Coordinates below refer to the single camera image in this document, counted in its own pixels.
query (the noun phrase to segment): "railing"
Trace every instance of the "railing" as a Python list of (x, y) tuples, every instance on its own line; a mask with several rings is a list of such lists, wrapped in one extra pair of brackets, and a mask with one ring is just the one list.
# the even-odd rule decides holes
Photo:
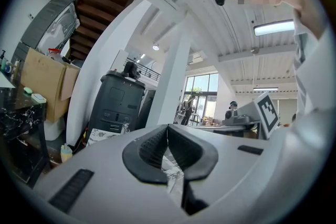
[[(125, 65), (127, 62), (134, 62), (132, 59), (127, 58), (125, 61)], [(153, 71), (152, 69), (149, 69), (143, 65), (141, 65), (140, 63), (135, 63), (138, 66), (138, 72), (140, 73), (141, 76), (145, 76), (148, 78), (151, 78), (153, 80), (156, 80), (157, 82), (160, 80), (160, 74), (156, 73), (155, 71)]]

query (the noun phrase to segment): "table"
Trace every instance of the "table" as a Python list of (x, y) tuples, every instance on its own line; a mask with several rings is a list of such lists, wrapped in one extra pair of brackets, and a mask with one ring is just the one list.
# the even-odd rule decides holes
[[(44, 134), (46, 104), (37, 103), (24, 92), (23, 85), (7, 79), (15, 88), (0, 88), (0, 135), (7, 144), (12, 171), (32, 188), (43, 168), (49, 165)], [(20, 139), (21, 134), (34, 132), (39, 136), (39, 149)]]

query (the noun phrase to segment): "white ceiling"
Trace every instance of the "white ceiling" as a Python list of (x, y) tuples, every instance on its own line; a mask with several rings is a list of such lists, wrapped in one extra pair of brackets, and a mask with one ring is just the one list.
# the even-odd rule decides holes
[[(256, 37), (253, 27), (265, 23), (292, 18), (292, 8), (279, 6), (238, 5), (236, 0), (226, 0), (224, 7), (216, 5), (214, 0), (164, 0), (177, 12), (186, 12), (194, 20), (194, 42), (192, 50), (202, 52), (208, 67), (214, 66), (224, 81), (232, 83), (232, 90), (237, 93), (249, 93), (252, 84), (247, 86), (234, 85), (237, 81), (263, 80), (263, 86), (274, 82), (279, 91), (296, 91), (293, 81), (292, 60), (293, 46), (286, 47), (287, 52), (279, 52), (279, 46), (294, 44), (293, 31), (269, 34)], [(163, 65), (165, 53), (169, 49), (174, 27), (178, 22), (172, 20), (171, 14), (159, 10), (154, 5), (142, 19), (131, 45), (142, 53)], [(159, 44), (161, 50), (154, 52), (153, 44)], [(261, 56), (242, 54), (253, 47), (274, 47), (273, 52)], [(231, 55), (233, 60), (221, 61), (220, 56)], [(198, 69), (199, 63), (190, 65), (190, 71)]]

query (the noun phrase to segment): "ceiling light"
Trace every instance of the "ceiling light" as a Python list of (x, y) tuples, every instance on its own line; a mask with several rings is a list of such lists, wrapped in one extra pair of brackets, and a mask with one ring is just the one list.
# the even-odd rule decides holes
[(262, 36), (266, 34), (294, 30), (294, 28), (293, 20), (284, 20), (281, 22), (255, 26), (254, 33), (256, 36)]
[(277, 91), (279, 88), (254, 88), (253, 89), (255, 92), (260, 92), (260, 91)]

